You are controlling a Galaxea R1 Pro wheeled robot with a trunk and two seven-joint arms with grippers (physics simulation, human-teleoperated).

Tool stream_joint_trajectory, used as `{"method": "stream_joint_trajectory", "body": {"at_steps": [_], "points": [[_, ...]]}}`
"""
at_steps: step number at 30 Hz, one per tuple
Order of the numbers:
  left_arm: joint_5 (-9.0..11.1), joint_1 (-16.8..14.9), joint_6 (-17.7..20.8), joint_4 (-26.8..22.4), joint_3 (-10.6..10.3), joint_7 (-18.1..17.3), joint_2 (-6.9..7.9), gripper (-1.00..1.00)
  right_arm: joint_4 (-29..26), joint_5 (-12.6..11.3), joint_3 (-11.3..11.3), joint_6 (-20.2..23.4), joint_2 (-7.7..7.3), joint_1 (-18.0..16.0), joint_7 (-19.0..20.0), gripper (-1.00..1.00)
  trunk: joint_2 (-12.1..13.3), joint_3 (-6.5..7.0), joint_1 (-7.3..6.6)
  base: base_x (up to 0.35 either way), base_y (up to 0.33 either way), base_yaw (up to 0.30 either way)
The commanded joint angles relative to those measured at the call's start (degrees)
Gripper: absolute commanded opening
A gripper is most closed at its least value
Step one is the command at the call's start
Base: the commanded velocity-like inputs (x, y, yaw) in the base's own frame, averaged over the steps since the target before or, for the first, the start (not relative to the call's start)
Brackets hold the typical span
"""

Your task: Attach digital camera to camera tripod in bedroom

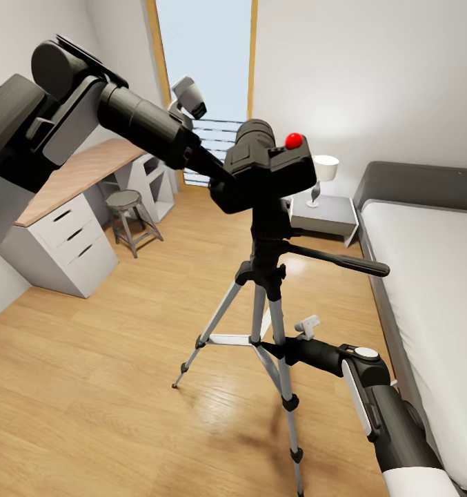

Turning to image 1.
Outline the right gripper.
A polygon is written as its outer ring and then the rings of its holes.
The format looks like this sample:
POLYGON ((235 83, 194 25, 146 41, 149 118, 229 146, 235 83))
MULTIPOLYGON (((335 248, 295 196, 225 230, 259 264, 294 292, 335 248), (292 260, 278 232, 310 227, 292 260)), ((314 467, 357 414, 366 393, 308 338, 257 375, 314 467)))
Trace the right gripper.
POLYGON ((320 340, 297 340, 297 337, 286 337, 286 343, 281 345, 261 342, 262 347, 277 359, 285 358, 286 364, 293 366, 298 361, 321 369, 320 356, 326 342, 320 340))

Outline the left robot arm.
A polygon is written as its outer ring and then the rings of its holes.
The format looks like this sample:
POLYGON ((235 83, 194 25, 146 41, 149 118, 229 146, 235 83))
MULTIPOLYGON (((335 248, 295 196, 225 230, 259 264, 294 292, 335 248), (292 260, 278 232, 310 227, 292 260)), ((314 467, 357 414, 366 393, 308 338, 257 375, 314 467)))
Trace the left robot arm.
POLYGON ((202 145, 191 118, 206 114, 190 75, 174 86, 169 113, 61 34, 31 57, 34 81, 13 74, 0 86, 0 246, 35 193, 100 124, 160 158, 236 186, 239 181, 202 145), (108 79, 108 80, 106 80, 108 79))

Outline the digital camera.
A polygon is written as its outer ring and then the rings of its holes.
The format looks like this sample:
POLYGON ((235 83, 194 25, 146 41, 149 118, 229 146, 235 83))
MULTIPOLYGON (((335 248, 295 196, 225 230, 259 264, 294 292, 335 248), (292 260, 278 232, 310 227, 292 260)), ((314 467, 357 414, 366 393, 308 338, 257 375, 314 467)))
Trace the digital camera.
POLYGON ((223 168, 239 180, 236 186, 211 178, 208 189, 227 215, 304 192, 317 184, 307 138, 291 133, 285 146, 278 148, 272 127, 261 119, 252 118, 239 127, 223 168))

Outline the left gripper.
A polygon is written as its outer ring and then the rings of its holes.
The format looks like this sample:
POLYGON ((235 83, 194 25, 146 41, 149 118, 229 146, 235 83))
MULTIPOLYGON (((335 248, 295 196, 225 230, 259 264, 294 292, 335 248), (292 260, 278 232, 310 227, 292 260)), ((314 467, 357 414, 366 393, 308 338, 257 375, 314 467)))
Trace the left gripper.
POLYGON ((171 169, 187 168, 231 186, 239 181, 201 146, 203 141, 183 125, 182 119, 147 99, 141 99, 134 109, 128 141, 160 158, 171 169))

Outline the camera tripod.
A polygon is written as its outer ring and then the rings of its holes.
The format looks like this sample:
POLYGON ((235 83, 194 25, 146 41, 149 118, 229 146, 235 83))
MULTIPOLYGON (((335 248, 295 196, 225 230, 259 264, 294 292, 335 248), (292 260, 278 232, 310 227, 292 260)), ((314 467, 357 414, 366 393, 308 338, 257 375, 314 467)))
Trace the camera tripod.
POLYGON ((334 262, 338 266, 378 277, 388 276, 390 268, 388 264, 378 261, 365 260, 349 255, 334 255, 311 248, 294 246, 288 240, 291 237, 301 237, 303 229, 291 227, 288 215, 289 208, 290 200, 283 198, 272 200, 272 203, 252 209, 252 254, 250 255, 250 260, 241 263, 234 282, 230 285, 228 292, 226 292, 221 304, 219 304, 209 321, 206 330, 197 338, 192 355, 186 363, 182 363, 181 374, 172 385, 172 388, 176 388, 182 376, 189 370, 190 364, 196 358, 200 349, 207 344, 253 347, 271 380, 276 385, 283 400, 282 405, 287 411, 291 441, 290 452, 295 465, 298 496, 304 497, 299 472, 299 463, 304 452, 297 446, 293 416, 294 409, 299 405, 299 398, 295 393, 292 393, 289 365, 286 364, 285 358, 277 359, 278 369, 269 352, 261 345, 261 341, 264 339, 271 323, 275 344, 282 346, 286 343, 280 290, 282 280, 286 277, 286 265, 277 266, 279 257, 282 254, 287 254, 287 252, 305 255, 318 260, 334 262), (247 280, 254 280, 255 282, 251 335, 211 334, 247 280), (269 309, 264 315, 266 298, 268 298, 269 309))

